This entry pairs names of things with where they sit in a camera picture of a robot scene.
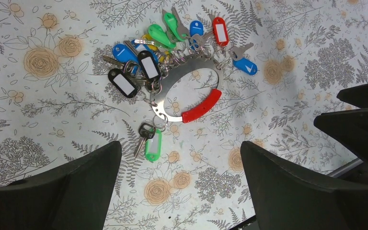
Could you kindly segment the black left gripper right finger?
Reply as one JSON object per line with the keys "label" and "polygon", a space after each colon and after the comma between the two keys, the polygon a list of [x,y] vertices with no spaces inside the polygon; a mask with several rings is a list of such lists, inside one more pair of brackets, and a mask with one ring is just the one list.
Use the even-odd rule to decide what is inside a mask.
{"label": "black left gripper right finger", "polygon": [[368,184],[314,172],[245,141],[243,163],[262,230],[368,230]]}

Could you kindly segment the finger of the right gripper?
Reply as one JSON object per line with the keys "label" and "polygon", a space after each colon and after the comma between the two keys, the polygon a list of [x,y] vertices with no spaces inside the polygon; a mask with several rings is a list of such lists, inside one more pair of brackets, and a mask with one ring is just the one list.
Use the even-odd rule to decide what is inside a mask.
{"label": "finger of the right gripper", "polygon": [[368,164],[368,83],[343,89],[337,98],[356,108],[322,113],[314,126]]}

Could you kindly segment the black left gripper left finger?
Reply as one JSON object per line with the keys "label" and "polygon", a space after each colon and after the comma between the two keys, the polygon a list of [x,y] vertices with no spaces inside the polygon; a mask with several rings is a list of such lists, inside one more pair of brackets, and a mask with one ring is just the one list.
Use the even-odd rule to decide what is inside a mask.
{"label": "black left gripper left finger", "polygon": [[0,230],[101,230],[122,157],[119,141],[0,186]]}

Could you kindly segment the green key tag with key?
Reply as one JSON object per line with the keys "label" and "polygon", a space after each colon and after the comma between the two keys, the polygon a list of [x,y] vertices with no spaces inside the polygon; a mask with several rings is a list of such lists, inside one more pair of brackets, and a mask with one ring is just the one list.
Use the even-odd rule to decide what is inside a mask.
{"label": "green key tag with key", "polygon": [[139,146],[134,153],[137,158],[142,149],[144,149],[144,157],[150,162],[155,162],[161,155],[161,131],[149,123],[142,123],[138,129],[140,136]]}

